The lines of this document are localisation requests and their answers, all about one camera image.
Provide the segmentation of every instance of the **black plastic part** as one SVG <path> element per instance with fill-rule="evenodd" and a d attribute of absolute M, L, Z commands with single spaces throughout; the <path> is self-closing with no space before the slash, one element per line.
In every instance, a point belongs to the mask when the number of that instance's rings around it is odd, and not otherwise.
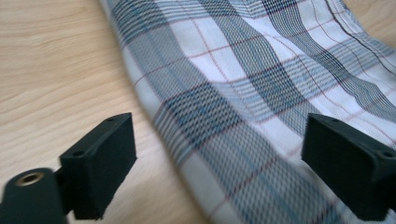
<path fill-rule="evenodd" d="M 309 114 L 303 160 L 362 220 L 394 209 L 396 152 L 338 119 Z"/>
<path fill-rule="evenodd" d="M 106 119 L 61 155 L 64 207 L 76 219 L 102 218 L 129 173 L 136 160 L 131 124 L 130 113 Z"/>
<path fill-rule="evenodd" d="M 0 222 L 67 223 L 56 178 L 50 169 L 30 170 L 14 176 L 7 182 Z"/>

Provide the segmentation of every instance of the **wooden table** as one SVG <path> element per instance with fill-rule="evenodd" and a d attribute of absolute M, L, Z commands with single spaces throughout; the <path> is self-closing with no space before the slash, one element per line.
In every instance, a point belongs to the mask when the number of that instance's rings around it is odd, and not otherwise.
<path fill-rule="evenodd" d="M 396 47 L 395 0 L 346 3 Z M 136 98 L 99 2 L 0 2 L 0 186 L 28 169 L 58 169 L 85 133 L 128 111 L 139 159 L 100 223 L 207 223 Z"/>

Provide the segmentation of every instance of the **plaid shirt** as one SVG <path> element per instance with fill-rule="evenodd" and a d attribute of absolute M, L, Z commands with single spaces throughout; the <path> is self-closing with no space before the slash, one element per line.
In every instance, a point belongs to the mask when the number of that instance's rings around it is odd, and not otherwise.
<path fill-rule="evenodd" d="M 212 221 L 359 222 L 301 161 L 308 113 L 396 148 L 396 53 L 344 3 L 102 4 L 142 105 Z"/>

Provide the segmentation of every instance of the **metal ring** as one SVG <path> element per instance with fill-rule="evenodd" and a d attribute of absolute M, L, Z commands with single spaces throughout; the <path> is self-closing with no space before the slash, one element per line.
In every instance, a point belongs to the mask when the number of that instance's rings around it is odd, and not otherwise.
<path fill-rule="evenodd" d="M 43 173 L 39 173 L 39 172 L 30 173 L 28 175 L 24 175 L 23 177 L 19 178 L 16 184 L 17 186 L 20 187 L 26 187 L 28 185 L 32 185 L 38 182 L 43 177 L 44 177 Z"/>

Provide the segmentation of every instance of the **plaid fabric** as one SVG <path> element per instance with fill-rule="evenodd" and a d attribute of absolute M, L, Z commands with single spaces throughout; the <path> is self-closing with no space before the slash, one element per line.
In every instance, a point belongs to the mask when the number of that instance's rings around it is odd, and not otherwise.
<path fill-rule="evenodd" d="M 211 220 L 359 222 L 300 155 L 308 113 L 396 148 L 396 53 L 343 2 L 102 4 L 143 106 Z"/>

